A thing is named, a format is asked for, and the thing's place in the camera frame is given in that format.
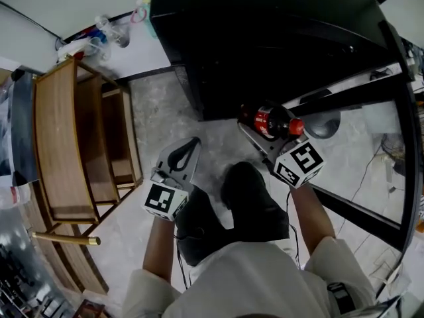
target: black and white marker cube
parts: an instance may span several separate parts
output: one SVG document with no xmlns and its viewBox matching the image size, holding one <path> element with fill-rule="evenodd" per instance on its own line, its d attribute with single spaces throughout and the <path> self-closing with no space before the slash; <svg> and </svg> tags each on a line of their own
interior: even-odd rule
<svg viewBox="0 0 424 318">
<path fill-rule="evenodd" d="M 274 173 L 298 188 L 315 177 L 324 165 L 322 154 L 306 140 L 277 158 Z"/>
<path fill-rule="evenodd" d="M 150 214 L 174 221 L 188 202 L 188 192 L 146 180 L 143 185 L 142 206 Z"/>
</svg>

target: white sleeve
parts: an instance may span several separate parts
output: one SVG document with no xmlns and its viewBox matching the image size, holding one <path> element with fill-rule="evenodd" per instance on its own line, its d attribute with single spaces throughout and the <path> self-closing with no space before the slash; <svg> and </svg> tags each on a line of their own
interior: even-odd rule
<svg viewBox="0 0 424 318">
<path fill-rule="evenodd" d="M 167 281 L 157 275 L 146 270 L 135 270 L 130 277 L 121 316 L 160 317 L 179 294 Z"/>
<path fill-rule="evenodd" d="M 355 308 L 374 305 L 374 289 L 344 240 L 324 238 L 313 251 L 305 270 L 327 284 L 343 283 Z"/>
</svg>

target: tiled floor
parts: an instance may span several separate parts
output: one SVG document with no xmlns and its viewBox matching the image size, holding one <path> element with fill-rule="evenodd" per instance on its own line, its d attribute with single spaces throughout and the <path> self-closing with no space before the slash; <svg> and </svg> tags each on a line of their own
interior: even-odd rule
<svg viewBox="0 0 424 318">
<path fill-rule="evenodd" d="M 332 87 L 332 90 L 340 91 L 366 81 L 367 78 L 357 78 L 356 81 L 350 80 Z M 161 149 L 177 139 L 198 136 L 203 148 L 193 183 L 209 194 L 214 210 L 223 219 L 225 226 L 231 225 L 231 220 L 228 220 L 228 211 L 219 199 L 223 171 L 228 164 L 241 160 L 251 161 L 263 172 L 271 196 L 286 208 L 288 187 L 265 171 L 257 151 L 237 129 L 236 121 L 197 121 L 174 73 L 135 80 L 131 82 L 131 90 L 136 139 L 145 179 L 150 177 L 151 168 Z M 381 136 L 370 133 L 365 118 L 363 109 L 343 113 L 338 133 L 333 138 L 317 142 L 328 162 L 315 182 L 347 199 L 358 189 L 366 165 L 381 139 Z M 370 164 L 355 202 L 396 219 L 400 215 L 399 206 L 402 206 L 403 198 L 400 193 L 396 193 L 401 192 L 398 190 L 388 196 L 385 171 L 382 157 L 377 156 Z M 398 182 L 396 187 L 403 189 L 402 180 L 395 178 L 393 183 Z M 95 231 L 102 240 L 101 246 L 89 247 L 110 287 L 108 298 L 99 299 L 115 315 L 119 314 L 131 272 L 141 267 L 152 224 L 151 215 L 142 210 L 140 205 L 136 191 Z M 300 261 L 305 264 L 308 253 L 291 200 L 289 209 L 291 223 L 297 227 L 299 235 Z M 335 213 L 329 211 L 329 216 L 339 237 L 347 241 L 364 272 L 377 287 L 381 284 L 379 278 L 386 276 L 396 260 L 394 249 L 375 237 L 369 237 L 367 232 L 345 222 Z M 176 258 L 172 284 L 178 290 L 184 290 Z M 85 295 L 95 299 L 91 293 Z"/>
</svg>

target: person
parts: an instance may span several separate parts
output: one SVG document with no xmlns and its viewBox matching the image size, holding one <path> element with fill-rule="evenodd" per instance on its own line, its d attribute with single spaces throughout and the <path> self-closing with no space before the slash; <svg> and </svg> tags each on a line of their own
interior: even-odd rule
<svg viewBox="0 0 424 318">
<path fill-rule="evenodd" d="M 131 275 L 124 318 L 336 317 L 374 303 L 374 291 L 346 242 L 335 238 L 312 188 L 291 190 L 310 259 L 299 270 L 273 240 L 289 238 L 287 213 L 270 197 L 260 172 L 232 166 L 221 188 L 234 228 L 226 230 L 207 194 L 196 188 L 175 220 L 178 248 L 193 285 L 170 285 L 174 223 L 155 217 L 141 270 Z"/>
</svg>

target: red bottle cap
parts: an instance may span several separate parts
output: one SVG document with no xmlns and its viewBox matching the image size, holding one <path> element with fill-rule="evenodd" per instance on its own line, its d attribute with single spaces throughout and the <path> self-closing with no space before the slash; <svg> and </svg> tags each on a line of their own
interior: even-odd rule
<svg viewBox="0 0 424 318">
<path fill-rule="evenodd" d="M 305 125 L 301 119 L 292 119 L 289 124 L 290 135 L 302 135 Z"/>
</svg>

